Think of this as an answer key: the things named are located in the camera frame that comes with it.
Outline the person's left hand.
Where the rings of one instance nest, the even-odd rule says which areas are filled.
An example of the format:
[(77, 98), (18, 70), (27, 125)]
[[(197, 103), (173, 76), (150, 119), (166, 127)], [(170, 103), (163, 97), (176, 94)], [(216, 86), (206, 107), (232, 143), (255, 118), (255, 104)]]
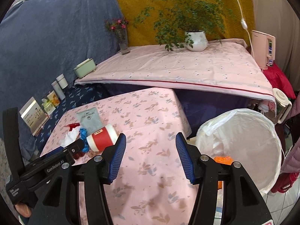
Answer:
[(18, 203), (15, 206), (16, 211), (22, 215), (25, 218), (29, 218), (32, 214), (32, 210), (31, 208), (26, 205), (26, 204), (22, 204), (22, 203)]

